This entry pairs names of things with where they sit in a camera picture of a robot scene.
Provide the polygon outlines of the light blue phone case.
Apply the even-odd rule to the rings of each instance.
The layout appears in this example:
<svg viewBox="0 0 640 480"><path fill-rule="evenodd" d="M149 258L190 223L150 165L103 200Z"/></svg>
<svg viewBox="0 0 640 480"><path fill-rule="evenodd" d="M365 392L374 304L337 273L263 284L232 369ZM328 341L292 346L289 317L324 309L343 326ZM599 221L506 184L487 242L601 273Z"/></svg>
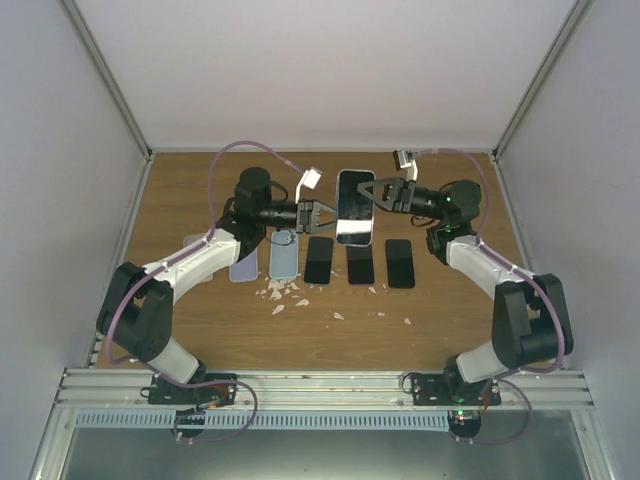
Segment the light blue phone case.
<svg viewBox="0 0 640 480"><path fill-rule="evenodd" d="M299 273L299 239L295 232L279 230L270 236L269 275L275 280L292 280Z"/></svg>

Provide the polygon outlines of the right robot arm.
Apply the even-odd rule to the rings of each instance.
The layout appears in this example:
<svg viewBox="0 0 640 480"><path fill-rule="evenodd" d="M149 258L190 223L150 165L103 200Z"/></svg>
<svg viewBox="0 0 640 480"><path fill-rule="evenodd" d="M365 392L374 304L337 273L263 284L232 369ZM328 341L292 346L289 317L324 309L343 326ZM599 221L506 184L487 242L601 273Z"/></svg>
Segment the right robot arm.
<svg viewBox="0 0 640 480"><path fill-rule="evenodd" d="M444 396L464 405L492 381L518 371L558 370L574 340L561 281L537 275L491 249L472 222L480 215L481 188L456 180L438 190L400 177L378 179L366 170L343 170L336 184L335 231L339 243L370 247L374 210L424 217L426 244L443 265L465 275L493 302L491 337L447 361Z"/></svg>

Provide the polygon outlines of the purple smartphone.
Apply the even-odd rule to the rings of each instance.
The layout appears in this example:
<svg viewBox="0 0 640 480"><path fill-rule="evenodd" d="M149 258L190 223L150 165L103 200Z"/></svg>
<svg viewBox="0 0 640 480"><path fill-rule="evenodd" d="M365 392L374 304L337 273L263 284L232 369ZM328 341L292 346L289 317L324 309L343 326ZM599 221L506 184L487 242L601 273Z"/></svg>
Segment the purple smartphone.
<svg viewBox="0 0 640 480"><path fill-rule="evenodd" d="M347 277L350 285L371 286L375 283L372 247L347 246Z"/></svg>

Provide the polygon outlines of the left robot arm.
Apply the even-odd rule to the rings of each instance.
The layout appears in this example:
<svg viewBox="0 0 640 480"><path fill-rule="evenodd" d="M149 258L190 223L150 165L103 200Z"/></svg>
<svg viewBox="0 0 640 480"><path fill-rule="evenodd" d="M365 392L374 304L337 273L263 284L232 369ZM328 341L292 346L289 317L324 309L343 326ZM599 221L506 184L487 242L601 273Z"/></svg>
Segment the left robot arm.
<svg viewBox="0 0 640 480"><path fill-rule="evenodd" d="M203 398L204 366L173 336L173 310L189 290L219 270L249 256L270 227L295 234L317 234L334 226L321 222L334 208L316 199L274 199L277 187L260 167L244 170L223 213L197 241L159 261L125 262L114 272L96 322L111 364L137 360L171 383L185 404ZM113 348L125 351L120 360Z"/></svg>

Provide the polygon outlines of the black smartphone from white case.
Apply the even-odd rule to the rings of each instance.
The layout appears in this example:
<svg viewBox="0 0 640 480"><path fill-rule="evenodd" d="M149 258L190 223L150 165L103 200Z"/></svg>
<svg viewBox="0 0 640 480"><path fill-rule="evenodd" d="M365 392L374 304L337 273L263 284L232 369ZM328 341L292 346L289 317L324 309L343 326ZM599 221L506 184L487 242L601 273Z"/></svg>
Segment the black smartphone from white case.
<svg viewBox="0 0 640 480"><path fill-rule="evenodd" d="M385 242L385 258L389 287L413 289L416 282L411 242L407 239L388 239Z"/></svg>

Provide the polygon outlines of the phone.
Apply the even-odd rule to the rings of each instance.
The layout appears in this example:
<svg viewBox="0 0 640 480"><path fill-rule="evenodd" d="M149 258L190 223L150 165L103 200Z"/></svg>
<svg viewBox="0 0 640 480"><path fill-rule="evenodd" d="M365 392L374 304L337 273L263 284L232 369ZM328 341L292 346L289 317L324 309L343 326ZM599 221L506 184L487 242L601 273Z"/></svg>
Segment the phone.
<svg viewBox="0 0 640 480"><path fill-rule="evenodd" d="M229 267L229 280L232 283L255 281L259 276L258 249L253 250L242 260Z"/></svg>
<svg viewBox="0 0 640 480"><path fill-rule="evenodd" d="M192 235L187 235L184 239L183 239L183 247L184 248L189 248L190 246L192 246L193 244L198 243L203 237L205 236L204 233L200 233L200 234L192 234ZM207 283L213 280L214 275L210 274L207 277L203 278L201 280L201 283Z"/></svg>
<svg viewBox="0 0 640 480"><path fill-rule="evenodd" d="M336 182L336 241L345 246L364 248L371 244L374 223L370 170L343 169Z"/></svg>

